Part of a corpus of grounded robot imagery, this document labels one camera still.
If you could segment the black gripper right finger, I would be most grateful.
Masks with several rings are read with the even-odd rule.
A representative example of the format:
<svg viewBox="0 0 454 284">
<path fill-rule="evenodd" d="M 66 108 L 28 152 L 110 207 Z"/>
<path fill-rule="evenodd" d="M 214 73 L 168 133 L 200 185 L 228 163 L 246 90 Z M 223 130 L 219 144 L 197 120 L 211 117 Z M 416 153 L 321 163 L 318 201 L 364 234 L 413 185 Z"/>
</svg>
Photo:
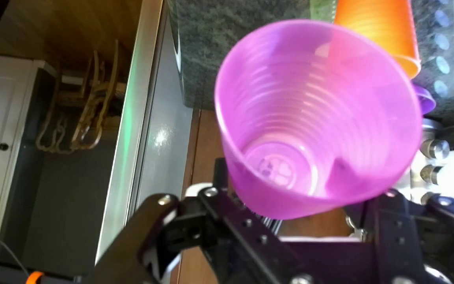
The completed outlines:
<svg viewBox="0 0 454 284">
<path fill-rule="evenodd" d="M 381 210 L 402 209 L 403 196 L 386 179 L 361 175 L 343 160 L 331 168 L 331 190 L 356 229 L 373 231 Z"/>
</svg>

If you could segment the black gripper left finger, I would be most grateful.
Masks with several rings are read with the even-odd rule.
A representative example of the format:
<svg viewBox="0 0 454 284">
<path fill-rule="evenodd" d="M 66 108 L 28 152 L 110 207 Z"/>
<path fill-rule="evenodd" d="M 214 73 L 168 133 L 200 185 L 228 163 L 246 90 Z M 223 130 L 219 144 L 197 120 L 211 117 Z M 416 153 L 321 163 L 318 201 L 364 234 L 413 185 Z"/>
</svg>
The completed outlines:
<svg viewBox="0 0 454 284">
<path fill-rule="evenodd" d="M 216 158 L 212 163 L 212 179 L 200 182 L 184 190 L 184 201 L 227 202 L 228 193 L 228 169 L 223 158 Z"/>
</svg>

